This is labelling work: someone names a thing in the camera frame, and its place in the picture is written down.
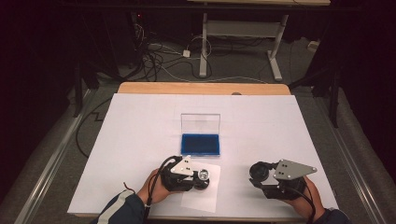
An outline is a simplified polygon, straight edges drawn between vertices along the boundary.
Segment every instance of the table leg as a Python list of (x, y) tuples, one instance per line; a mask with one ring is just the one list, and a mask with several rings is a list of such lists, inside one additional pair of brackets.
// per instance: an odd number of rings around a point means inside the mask
[(206, 37), (207, 37), (207, 13), (204, 13), (204, 19), (202, 22), (202, 49), (201, 49), (201, 61), (199, 66), (199, 76), (206, 77), (206, 60), (207, 60), (207, 51), (206, 51)]
[(288, 17), (289, 17), (289, 15), (284, 15), (282, 17), (282, 21), (279, 24), (279, 27), (276, 32), (274, 48), (273, 48), (273, 50), (268, 50), (268, 52), (267, 52), (268, 60), (270, 61), (271, 68), (273, 70), (274, 78), (276, 81), (282, 80), (282, 76), (279, 71), (279, 66), (277, 65), (277, 62), (276, 62), (276, 53), (277, 53), (277, 49), (279, 48), (280, 41), (282, 40), (282, 35), (283, 35), (283, 32), (285, 31), (286, 22), (288, 21)]

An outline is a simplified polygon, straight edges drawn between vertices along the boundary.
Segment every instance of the black equipment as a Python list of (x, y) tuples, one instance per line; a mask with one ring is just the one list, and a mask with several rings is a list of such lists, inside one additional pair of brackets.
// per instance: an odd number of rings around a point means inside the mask
[[(274, 179), (278, 185), (263, 185), (262, 181), (269, 176), (269, 171), (275, 169)], [(303, 176), (316, 172), (315, 167), (303, 165), (294, 161), (280, 160), (277, 163), (259, 161), (250, 167), (250, 182), (261, 189), (268, 199), (294, 200), (304, 194), (306, 183)]]
[(206, 169), (193, 171), (191, 157), (175, 157), (161, 170), (161, 180), (169, 191), (189, 191), (192, 188), (206, 189), (209, 186), (209, 172)]

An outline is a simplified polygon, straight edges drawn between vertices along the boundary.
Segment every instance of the clear plastic box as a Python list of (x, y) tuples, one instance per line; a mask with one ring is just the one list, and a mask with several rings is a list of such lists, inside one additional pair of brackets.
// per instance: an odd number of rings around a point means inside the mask
[(219, 156), (220, 114), (181, 114), (181, 155)]

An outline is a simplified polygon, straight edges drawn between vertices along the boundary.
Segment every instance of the white metal frame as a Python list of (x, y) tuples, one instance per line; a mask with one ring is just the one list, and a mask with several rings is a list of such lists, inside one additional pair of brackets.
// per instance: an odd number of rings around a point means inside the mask
[(207, 48), (206, 38), (208, 35), (232, 35), (253, 37), (274, 37), (275, 44), (272, 50), (268, 50), (268, 60), (273, 70), (276, 81), (282, 81), (279, 66), (276, 62), (276, 53), (285, 31), (289, 15), (284, 15), (281, 22), (254, 22), (254, 21), (209, 21), (207, 13), (204, 13), (202, 27), (202, 50), (200, 61), (200, 77), (206, 77)]

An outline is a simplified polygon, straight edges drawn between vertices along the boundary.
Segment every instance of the wrist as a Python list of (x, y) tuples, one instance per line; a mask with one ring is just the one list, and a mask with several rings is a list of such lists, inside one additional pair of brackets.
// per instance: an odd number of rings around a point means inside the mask
[(144, 190), (139, 190), (136, 193), (137, 197), (140, 198), (140, 200), (142, 200), (143, 204), (147, 204), (148, 203), (148, 197), (149, 197), (149, 193), (145, 192)]

